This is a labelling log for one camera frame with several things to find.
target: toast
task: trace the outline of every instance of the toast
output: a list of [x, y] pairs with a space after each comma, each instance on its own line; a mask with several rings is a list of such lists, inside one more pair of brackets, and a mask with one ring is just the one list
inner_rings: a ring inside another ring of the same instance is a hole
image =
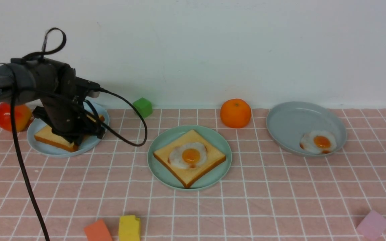
[[[104, 121], [105, 118], [103, 115], [99, 115], [99, 119], [101, 121]], [[79, 148], [79, 146], [75, 145], [74, 142], [69, 143], [62, 136], [58, 136], [56, 134], [53, 134], [52, 128], [49, 125], [46, 125], [41, 130], [39, 130], [37, 133], [35, 133], [34, 138], [37, 142], [42, 142], [44, 144], [48, 144], [48, 145], [54, 146], [56, 148], [66, 150], [68, 152], [78, 151], [78, 148]], [[89, 138], [89, 135], [84, 136], [83, 142], [87, 138]]]
[[[179, 168], [170, 162], [170, 154], [173, 152], [174, 148], [195, 142], [199, 142], [205, 146], [206, 160], [204, 163], [197, 167], [193, 165], [188, 168]], [[199, 178], [226, 160], [226, 155], [224, 153], [205, 140], [195, 130], [188, 131], [165, 147], [153, 152], [153, 155], [182, 183], [185, 188], [190, 188]]]

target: fried egg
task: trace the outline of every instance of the fried egg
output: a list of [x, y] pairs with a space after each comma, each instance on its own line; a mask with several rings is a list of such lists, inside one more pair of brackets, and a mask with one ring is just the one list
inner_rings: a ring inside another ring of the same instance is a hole
[[328, 154], [336, 149], [336, 138], [329, 131], [313, 130], [303, 135], [300, 147], [313, 154]]
[[204, 144], [189, 142], [175, 147], [169, 155], [168, 163], [182, 169], [197, 168], [206, 162], [206, 153]]

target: tangerine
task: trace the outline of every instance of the tangerine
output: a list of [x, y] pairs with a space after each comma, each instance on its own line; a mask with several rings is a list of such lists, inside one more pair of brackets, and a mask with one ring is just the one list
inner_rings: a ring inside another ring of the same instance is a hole
[[242, 99], [230, 99], [221, 106], [220, 119], [230, 128], [243, 128], [251, 120], [251, 107]]

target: yellow block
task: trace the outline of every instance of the yellow block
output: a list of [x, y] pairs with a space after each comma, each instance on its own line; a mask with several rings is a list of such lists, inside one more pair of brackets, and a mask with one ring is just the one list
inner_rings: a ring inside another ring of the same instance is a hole
[[141, 241], [141, 219], [135, 215], [121, 216], [118, 238], [121, 241]]

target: plate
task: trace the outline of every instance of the plate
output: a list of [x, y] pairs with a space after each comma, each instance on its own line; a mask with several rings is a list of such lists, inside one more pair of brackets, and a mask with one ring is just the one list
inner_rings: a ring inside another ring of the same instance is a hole
[[[182, 183], [153, 156], [153, 152], [173, 142], [190, 130], [196, 130], [204, 139], [223, 152], [226, 155], [226, 160], [199, 178], [190, 188], [184, 188]], [[147, 161], [153, 175], [164, 185], [177, 190], [200, 191], [213, 186], [227, 174], [232, 164], [232, 150], [224, 137], [213, 129], [197, 125], [185, 125], [171, 128], [156, 137], [148, 150]]]
[[[103, 107], [101, 107], [100, 105], [98, 105], [96, 103], [92, 102], [92, 105], [93, 105], [93, 107], [95, 107], [95, 109], [99, 115], [104, 116], [104, 118], [105, 118], [104, 123], [109, 125], [110, 116], [108, 115], [108, 112]], [[92, 112], [92, 110], [90, 109], [90, 107], [87, 104], [84, 105], [84, 109]], [[87, 138], [85, 141], [83, 141], [83, 143], [81, 143], [78, 151], [68, 152], [66, 150], [56, 148], [54, 146], [44, 144], [42, 142], [38, 142], [35, 140], [35, 138], [34, 138], [35, 133], [37, 133], [39, 130], [41, 130], [41, 128], [43, 128], [45, 126], [46, 126], [46, 123], [43, 122], [41, 119], [34, 119], [34, 121], [28, 127], [26, 137], [27, 137], [28, 143], [29, 143], [29, 145], [31, 145], [32, 149], [34, 149], [35, 151], [37, 151], [41, 154], [44, 154], [44, 155], [47, 155], [50, 157], [65, 158], [65, 157], [77, 156], [79, 154], [83, 154], [86, 151], [94, 148], [101, 141], [101, 139], [99, 139], [98, 137], [91, 136], [91, 137]]]
[[[308, 102], [285, 102], [271, 109], [266, 125], [272, 139], [281, 148], [304, 157], [325, 157], [346, 143], [346, 128], [331, 111]], [[327, 130], [336, 138], [336, 149], [328, 154], [311, 154], [300, 148], [302, 136], [312, 130]]]

